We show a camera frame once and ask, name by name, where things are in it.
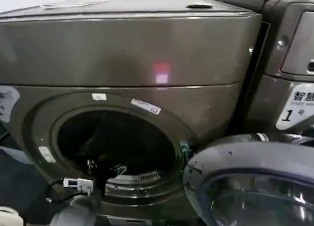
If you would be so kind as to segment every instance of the white label with text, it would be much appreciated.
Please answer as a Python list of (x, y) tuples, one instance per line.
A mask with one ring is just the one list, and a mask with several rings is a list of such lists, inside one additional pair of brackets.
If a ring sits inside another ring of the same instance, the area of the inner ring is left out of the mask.
[(146, 111), (149, 111), (155, 115), (158, 115), (161, 112), (160, 107), (156, 107), (148, 102), (144, 102), (142, 100), (132, 99), (131, 103), (135, 106), (138, 106)]
[(276, 123), (277, 129), (289, 129), (314, 116), (314, 84), (303, 83), (293, 88)]

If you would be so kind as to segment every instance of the door glass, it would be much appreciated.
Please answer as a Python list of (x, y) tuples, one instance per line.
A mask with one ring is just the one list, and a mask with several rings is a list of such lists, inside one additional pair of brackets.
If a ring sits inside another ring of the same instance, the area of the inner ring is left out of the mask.
[(218, 226), (310, 226), (313, 186), (264, 175), (237, 174), (208, 189), (209, 210)]

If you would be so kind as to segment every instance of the washing machine door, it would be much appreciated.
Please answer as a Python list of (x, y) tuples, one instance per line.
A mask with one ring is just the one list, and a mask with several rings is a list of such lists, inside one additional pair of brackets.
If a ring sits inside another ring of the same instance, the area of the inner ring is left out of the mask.
[(314, 149), (283, 143), (218, 144), (184, 170), (186, 195), (209, 226), (314, 224)]

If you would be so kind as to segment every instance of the gray washing machine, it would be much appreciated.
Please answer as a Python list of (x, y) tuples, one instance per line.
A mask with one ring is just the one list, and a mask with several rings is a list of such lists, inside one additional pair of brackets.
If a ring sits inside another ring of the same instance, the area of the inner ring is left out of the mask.
[(314, 124), (314, 0), (219, 0), (263, 15), (234, 127), (302, 133)]
[(93, 178), (91, 156), (123, 159), (100, 214), (190, 219), (185, 155), (225, 134), (260, 24), (260, 14), (214, 0), (2, 13), (0, 119), (49, 182)]

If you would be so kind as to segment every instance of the dark floor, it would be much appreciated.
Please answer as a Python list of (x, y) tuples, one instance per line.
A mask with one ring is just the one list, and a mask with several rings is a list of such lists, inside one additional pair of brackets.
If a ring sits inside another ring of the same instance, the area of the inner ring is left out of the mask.
[[(5, 132), (0, 126), (0, 138)], [(19, 149), (10, 136), (0, 146)], [(48, 224), (64, 206), (46, 201), (47, 186), (34, 166), (0, 150), (0, 205), (16, 209), (28, 224)]]

